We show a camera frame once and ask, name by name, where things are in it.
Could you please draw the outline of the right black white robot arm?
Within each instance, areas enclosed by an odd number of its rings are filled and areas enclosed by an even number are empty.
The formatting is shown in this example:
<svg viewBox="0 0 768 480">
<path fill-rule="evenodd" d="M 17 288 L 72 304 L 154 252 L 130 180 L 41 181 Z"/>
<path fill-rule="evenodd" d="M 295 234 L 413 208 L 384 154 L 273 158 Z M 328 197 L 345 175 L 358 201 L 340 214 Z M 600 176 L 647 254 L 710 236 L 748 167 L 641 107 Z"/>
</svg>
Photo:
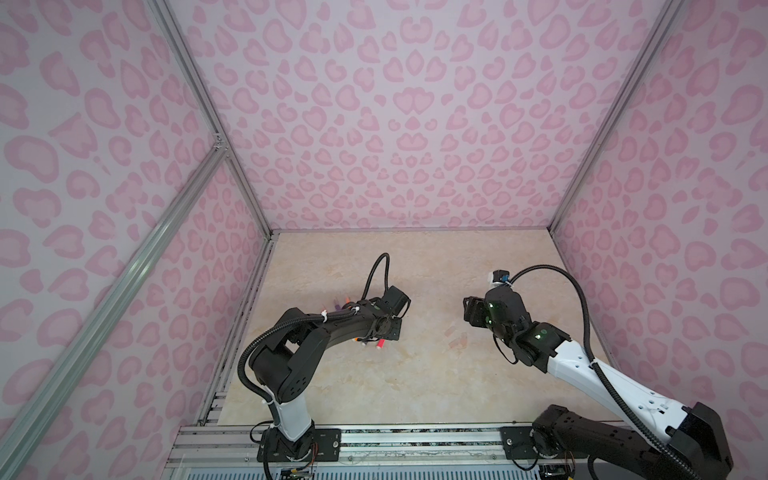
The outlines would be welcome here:
<svg viewBox="0 0 768 480">
<path fill-rule="evenodd" d="M 529 433 L 538 456 L 581 453 L 645 479 L 724 479 L 732 471 L 725 429 L 712 408 L 687 406 L 597 359 L 565 331 L 533 320 L 509 286 L 464 298 L 463 311 L 467 323 L 491 331 L 518 363 L 580 390 L 626 424 L 611 426 L 551 405 Z"/>
</svg>

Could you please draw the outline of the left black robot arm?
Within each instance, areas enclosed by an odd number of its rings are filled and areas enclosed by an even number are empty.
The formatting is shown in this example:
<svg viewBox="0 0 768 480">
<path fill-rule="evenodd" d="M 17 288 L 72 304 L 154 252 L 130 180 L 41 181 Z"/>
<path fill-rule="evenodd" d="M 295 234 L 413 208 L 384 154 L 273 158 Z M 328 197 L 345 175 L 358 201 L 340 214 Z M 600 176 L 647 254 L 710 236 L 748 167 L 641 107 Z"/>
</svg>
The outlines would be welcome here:
<svg viewBox="0 0 768 480">
<path fill-rule="evenodd" d="M 281 441 L 301 444 L 314 429 L 304 392 L 325 352 L 346 341 L 397 341 L 410 305 L 411 299 L 391 286 L 381 297 L 348 302 L 332 312 L 291 308 L 244 349 L 238 379 L 266 402 Z"/>
</svg>

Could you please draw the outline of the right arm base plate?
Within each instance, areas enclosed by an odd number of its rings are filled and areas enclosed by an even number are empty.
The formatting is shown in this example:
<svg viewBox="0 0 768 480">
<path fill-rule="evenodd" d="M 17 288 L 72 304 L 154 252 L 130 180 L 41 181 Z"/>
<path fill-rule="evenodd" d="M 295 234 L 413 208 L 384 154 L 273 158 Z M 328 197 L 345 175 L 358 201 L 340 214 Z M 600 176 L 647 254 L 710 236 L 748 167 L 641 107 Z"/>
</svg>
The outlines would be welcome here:
<svg viewBox="0 0 768 480">
<path fill-rule="evenodd" d="M 499 428 L 502 448 L 507 460 L 533 461 L 538 458 L 531 438 L 531 426 L 512 425 Z"/>
</svg>

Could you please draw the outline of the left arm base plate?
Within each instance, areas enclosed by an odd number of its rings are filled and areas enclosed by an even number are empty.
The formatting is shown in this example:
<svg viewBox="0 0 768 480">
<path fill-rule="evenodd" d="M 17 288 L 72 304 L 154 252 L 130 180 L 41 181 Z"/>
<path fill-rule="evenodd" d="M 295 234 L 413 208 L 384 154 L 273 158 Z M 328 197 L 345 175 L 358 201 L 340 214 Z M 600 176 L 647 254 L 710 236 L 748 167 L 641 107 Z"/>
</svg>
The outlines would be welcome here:
<svg viewBox="0 0 768 480">
<path fill-rule="evenodd" d="M 289 440 L 279 429 L 270 428 L 259 442 L 257 459 L 272 462 L 336 462 L 339 460 L 341 430 L 310 427 L 297 440 Z"/>
</svg>

